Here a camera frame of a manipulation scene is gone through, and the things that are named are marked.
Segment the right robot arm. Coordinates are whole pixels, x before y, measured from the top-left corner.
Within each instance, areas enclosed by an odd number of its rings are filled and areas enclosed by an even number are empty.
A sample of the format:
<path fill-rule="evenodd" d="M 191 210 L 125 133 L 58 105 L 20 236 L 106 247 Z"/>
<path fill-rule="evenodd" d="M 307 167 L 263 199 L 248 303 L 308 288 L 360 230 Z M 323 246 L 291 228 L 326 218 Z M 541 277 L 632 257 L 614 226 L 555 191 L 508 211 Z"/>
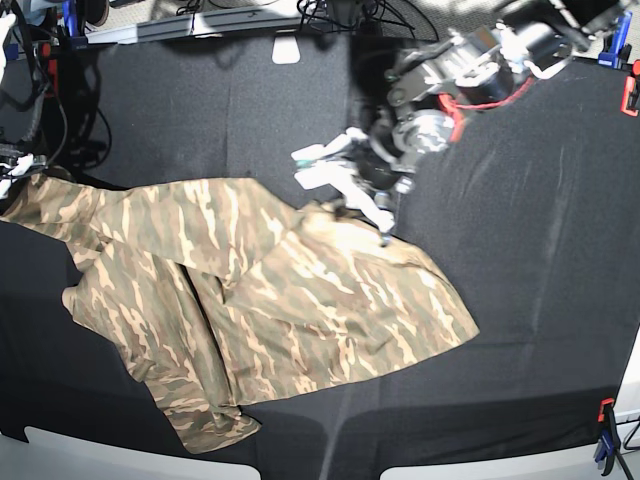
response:
<path fill-rule="evenodd" d="M 25 130 L 14 141 L 1 138 L 1 198 L 9 198 L 10 190 L 18 182 L 50 169 L 59 159 L 66 146 L 69 122 L 54 85 L 54 74 L 46 63 L 52 59 L 52 40 L 35 40 L 32 25 L 17 1 L 1 3 L 1 76 L 7 67 L 23 62 L 26 77 L 23 86 L 27 96 L 19 100 L 5 91 L 1 100 L 13 109 L 30 115 Z M 45 135 L 41 126 L 45 103 L 53 99 L 62 121 L 62 134 L 57 147 L 47 151 Z"/>

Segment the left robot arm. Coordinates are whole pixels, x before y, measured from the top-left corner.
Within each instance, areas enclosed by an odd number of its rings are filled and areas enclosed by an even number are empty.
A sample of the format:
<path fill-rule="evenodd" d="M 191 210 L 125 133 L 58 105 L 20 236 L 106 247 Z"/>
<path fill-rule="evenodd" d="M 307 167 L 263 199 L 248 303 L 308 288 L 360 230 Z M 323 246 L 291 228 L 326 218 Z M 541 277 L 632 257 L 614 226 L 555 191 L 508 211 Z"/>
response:
<path fill-rule="evenodd" d="M 371 126 L 293 152 L 296 181 L 305 190 L 333 187 L 340 206 L 363 215 L 389 243 L 395 200 L 412 190 L 425 160 L 457 142 L 470 116 L 513 102 L 613 34 L 631 5 L 506 1 L 492 26 L 390 53 L 385 99 Z"/>

